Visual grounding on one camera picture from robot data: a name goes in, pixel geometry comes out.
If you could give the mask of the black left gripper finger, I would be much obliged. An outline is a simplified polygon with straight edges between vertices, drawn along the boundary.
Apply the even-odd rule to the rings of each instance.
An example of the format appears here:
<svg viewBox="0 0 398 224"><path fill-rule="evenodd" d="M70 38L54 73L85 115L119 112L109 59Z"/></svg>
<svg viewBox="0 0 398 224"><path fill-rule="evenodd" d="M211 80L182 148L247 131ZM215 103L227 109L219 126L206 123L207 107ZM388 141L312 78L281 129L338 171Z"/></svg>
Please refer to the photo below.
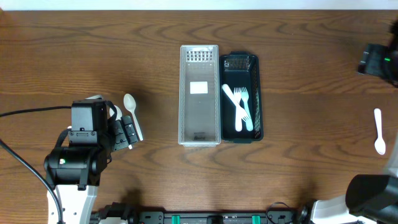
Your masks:
<svg viewBox="0 0 398 224"><path fill-rule="evenodd" d="M137 137L137 133L135 127L133 125L132 119L130 116L125 115L121 117L121 124L124 130L124 134L126 136L127 142L129 144L135 144L139 141Z"/></svg>
<svg viewBox="0 0 398 224"><path fill-rule="evenodd" d="M127 148L129 143L125 133L125 117L116 120L113 123L113 132L115 135L115 150L121 150Z"/></svg>

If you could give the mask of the white plastic fork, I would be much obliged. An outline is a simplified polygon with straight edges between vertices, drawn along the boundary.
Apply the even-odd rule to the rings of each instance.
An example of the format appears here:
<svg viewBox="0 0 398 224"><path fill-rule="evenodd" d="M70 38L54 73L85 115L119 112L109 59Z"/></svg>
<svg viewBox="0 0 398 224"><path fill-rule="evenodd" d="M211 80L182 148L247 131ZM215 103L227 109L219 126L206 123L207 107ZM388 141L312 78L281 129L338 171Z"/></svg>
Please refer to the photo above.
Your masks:
<svg viewBox="0 0 398 224"><path fill-rule="evenodd" d="M241 91L239 88L234 88L234 97L236 99L236 101L238 102L238 104L240 104L241 101ZM240 117L240 112L238 111L238 109L236 109L236 115L235 115L235 130L237 132L242 131L242 119Z"/></svg>
<svg viewBox="0 0 398 224"><path fill-rule="evenodd" d="M240 112L241 119L243 121L246 121L248 119L248 114L246 113L245 109L242 106L240 106L240 104L238 104L230 87L227 84L223 84L222 90L227 95L227 97L230 99L230 101L233 103L233 105L235 105L236 109L238 109L238 111Z"/></svg>
<svg viewBox="0 0 398 224"><path fill-rule="evenodd" d="M241 88L241 99L243 100L243 103L244 103L244 109L245 109L246 113L248 114L248 119L245 121L246 129L248 131L252 131L254 128L253 128L251 113L250 113L249 105L248 105L249 93L248 93L248 90L246 89L246 87Z"/></svg>

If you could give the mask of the black plastic perforated basket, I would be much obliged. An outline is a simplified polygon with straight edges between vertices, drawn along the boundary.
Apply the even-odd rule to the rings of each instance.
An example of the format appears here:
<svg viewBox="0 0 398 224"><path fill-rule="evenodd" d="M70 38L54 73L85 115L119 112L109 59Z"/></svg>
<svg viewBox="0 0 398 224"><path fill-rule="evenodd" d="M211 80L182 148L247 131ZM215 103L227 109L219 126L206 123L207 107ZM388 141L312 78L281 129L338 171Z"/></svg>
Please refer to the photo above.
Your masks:
<svg viewBox="0 0 398 224"><path fill-rule="evenodd" d="M221 137L233 143L261 141L262 120L259 59L247 52L220 57Z"/></svg>

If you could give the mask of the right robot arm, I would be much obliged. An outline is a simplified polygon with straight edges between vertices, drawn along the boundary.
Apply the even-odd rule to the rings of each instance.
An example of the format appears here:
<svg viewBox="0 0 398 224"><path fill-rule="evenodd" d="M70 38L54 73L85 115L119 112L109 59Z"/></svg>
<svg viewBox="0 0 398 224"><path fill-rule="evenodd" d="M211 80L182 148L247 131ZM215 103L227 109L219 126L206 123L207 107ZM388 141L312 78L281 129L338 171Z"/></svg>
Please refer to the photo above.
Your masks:
<svg viewBox="0 0 398 224"><path fill-rule="evenodd" d="M388 46L368 44L358 73L372 75L397 87L397 22ZM295 223L397 223L397 145L382 174L356 175L344 195L306 204Z"/></svg>

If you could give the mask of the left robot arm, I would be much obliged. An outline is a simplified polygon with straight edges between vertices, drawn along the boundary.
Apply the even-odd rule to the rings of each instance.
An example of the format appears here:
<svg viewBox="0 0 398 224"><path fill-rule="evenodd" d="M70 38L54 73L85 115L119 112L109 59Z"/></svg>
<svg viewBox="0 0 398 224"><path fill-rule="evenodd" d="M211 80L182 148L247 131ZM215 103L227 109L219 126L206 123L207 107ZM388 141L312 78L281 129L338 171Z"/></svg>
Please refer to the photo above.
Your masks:
<svg viewBox="0 0 398 224"><path fill-rule="evenodd" d="M112 153L138 141L130 116L111 101L74 101L72 125L63 130L44 160L49 223L89 223L102 171Z"/></svg>

